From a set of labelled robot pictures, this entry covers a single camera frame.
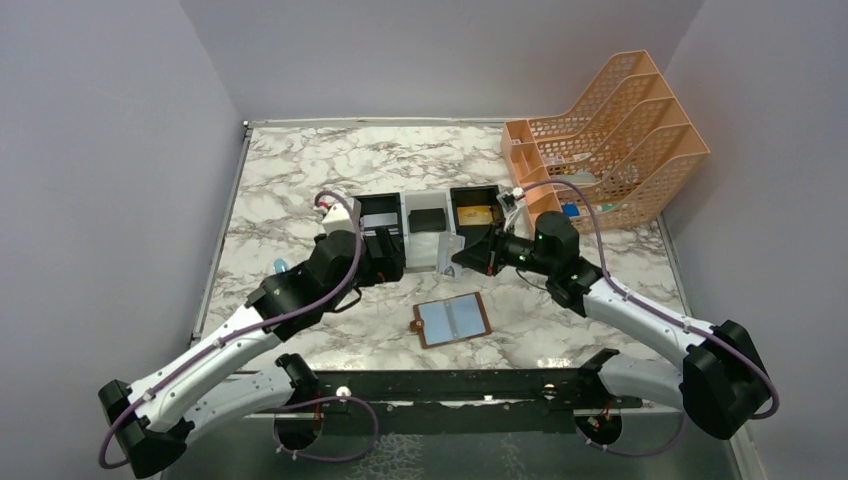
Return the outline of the brown leather card holder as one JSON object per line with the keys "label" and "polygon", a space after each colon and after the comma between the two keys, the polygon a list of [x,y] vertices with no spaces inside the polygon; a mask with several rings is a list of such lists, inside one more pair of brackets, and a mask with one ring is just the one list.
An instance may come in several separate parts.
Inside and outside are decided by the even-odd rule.
{"label": "brown leather card holder", "polygon": [[492,333],[480,292],[414,305],[409,328],[418,336],[423,349],[464,342]]}

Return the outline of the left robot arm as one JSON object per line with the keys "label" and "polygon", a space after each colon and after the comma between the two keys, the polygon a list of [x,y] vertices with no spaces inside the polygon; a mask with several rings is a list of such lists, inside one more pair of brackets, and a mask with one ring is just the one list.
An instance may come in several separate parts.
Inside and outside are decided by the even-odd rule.
{"label": "left robot arm", "polygon": [[109,422],[101,468],[128,466],[136,478],[149,478],[212,426],[308,391],[305,365],[227,379],[325,314],[344,311],[350,292],[399,281],[404,267],[404,252],[386,228],[366,237],[348,230],[318,236],[305,261],[263,279],[209,337],[139,380],[112,380],[99,390]]}

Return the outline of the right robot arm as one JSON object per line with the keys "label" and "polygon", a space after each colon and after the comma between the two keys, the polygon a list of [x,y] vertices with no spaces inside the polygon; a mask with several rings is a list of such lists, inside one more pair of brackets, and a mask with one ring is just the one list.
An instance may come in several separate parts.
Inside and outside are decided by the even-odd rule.
{"label": "right robot arm", "polygon": [[766,403],[777,402],[744,326],[694,319],[623,287],[581,255],[580,235],[562,212],[543,213],[530,239],[491,225],[451,259],[487,276],[505,267],[542,275],[556,304],[626,333],[668,361],[667,366],[650,367],[621,354],[610,357],[598,377],[615,396],[679,408],[702,431],[722,440],[761,418]]}

